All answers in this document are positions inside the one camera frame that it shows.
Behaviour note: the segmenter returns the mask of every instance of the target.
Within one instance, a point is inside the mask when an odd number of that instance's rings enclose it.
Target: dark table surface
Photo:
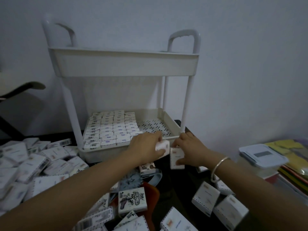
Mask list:
[[[72,145],[76,146],[73,132],[57,133],[50,135],[35,136],[41,141],[58,141],[67,138],[72,139]],[[8,140],[0,140],[0,145]],[[159,201],[152,214],[152,221],[156,231],[160,230],[160,222],[167,212],[174,206],[181,214],[183,214],[198,230],[227,230],[225,226],[212,214],[207,217],[199,209],[197,209],[191,200],[197,192],[203,181],[214,184],[210,181],[210,171],[198,173],[195,167],[185,166],[184,170],[171,170],[170,158],[166,156],[155,161],[156,168],[162,171],[163,177],[157,189],[160,191]],[[218,202],[222,201],[225,196],[220,195]],[[249,213],[235,230],[266,230],[262,224]]]

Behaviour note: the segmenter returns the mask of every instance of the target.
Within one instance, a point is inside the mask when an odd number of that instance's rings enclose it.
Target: person's right arm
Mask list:
[[[204,166],[213,170],[225,155],[206,148],[192,133],[181,133],[172,145],[185,153],[177,164]],[[271,230],[308,230],[308,207],[296,198],[287,197],[264,179],[246,171],[227,159],[215,174],[236,194],[236,197]]]

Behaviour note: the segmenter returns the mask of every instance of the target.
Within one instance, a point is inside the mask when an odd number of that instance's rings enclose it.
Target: person's left hand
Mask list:
[[[162,141],[161,131],[153,133],[145,132],[134,136],[129,144],[128,151],[136,159],[138,165],[151,163],[161,157],[165,150],[155,151],[157,142]]]

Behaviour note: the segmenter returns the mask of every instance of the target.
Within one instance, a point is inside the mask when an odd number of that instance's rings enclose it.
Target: wall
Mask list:
[[[307,136],[307,2],[0,0],[2,71],[47,86],[2,102],[0,115],[25,135],[71,130],[40,25],[49,12],[70,23],[79,44],[86,47],[166,50],[171,33],[197,29],[201,54],[188,127],[215,150],[235,155],[239,146]],[[59,45],[69,44],[62,29],[55,29],[54,39]],[[192,37],[176,39],[173,49],[190,52],[192,44]],[[84,84],[95,84],[88,95],[99,94],[101,106],[112,110],[158,107],[161,82],[157,78],[69,81],[82,126],[87,119]],[[167,111],[174,119],[181,118],[186,82],[185,77],[171,79]],[[106,101],[110,93],[124,98],[112,96]]]

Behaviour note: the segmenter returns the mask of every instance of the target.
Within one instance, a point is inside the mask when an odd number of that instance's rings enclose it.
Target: person's left arm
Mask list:
[[[71,230],[124,175],[164,154],[155,151],[161,139],[161,132],[135,136],[118,157],[79,172],[4,214],[1,229]]]

